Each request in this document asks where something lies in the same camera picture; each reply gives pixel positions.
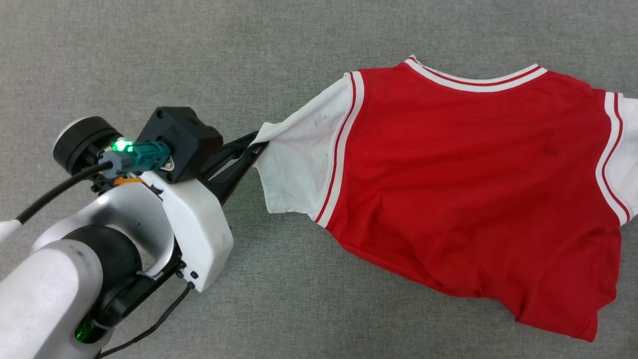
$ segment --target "red and white t-shirt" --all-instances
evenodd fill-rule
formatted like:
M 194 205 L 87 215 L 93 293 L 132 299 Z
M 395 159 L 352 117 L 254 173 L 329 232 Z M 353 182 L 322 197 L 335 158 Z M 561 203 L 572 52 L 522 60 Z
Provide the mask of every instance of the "red and white t-shirt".
M 638 100 L 538 65 L 470 80 L 410 57 L 346 73 L 261 141 L 271 213 L 307 213 L 437 291 L 595 338 L 638 208 Z

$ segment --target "red fabric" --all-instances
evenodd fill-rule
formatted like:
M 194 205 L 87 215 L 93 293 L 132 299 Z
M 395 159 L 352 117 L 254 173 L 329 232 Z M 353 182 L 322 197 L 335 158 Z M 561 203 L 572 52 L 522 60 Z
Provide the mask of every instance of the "red fabric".
M 499 300 L 518 322 L 592 341 L 616 296 L 619 220 L 595 170 L 605 93 L 547 72 L 495 93 L 446 88 L 405 63 L 361 70 L 327 229 L 437 291 Z

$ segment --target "gray background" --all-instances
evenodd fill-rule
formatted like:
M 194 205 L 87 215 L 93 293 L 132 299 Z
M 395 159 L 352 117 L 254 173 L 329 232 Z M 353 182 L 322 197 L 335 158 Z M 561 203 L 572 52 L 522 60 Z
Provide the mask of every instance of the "gray background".
M 410 54 L 470 78 L 538 62 L 638 97 L 638 2 L 0 0 L 0 218 L 67 178 L 50 150 L 75 118 L 97 114 L 135 138 L 155 107 L 191 106 L 230 140 L 285 119 L 345 71 Z M 220 278 L 112 358 L 638 356 L 635 222 L 623 228 L 618 299 L 589 344 L 376 268 L 304 215 L 269 215 L 262 196 L 252 171 L 225 206 L 235 248 Z M 0 249 L 0 278 L 93 198 L 81 185 L 39 213 Z M 111 345 L 151 326 L 183 287 L 169 280 Z

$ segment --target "green led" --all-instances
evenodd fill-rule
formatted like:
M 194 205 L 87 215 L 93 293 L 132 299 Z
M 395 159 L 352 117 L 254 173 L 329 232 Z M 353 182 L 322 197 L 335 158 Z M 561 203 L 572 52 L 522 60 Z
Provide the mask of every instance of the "green led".
M 129 141 L 127 139 L 119 139 L 115 142 L 113 142 L 113 144 L 111 145 L 111 148 L 113 149 L 113 151 L 124 151 L 126 149 L 127 146 L 131 146 L 133 144 L 133 141 Z

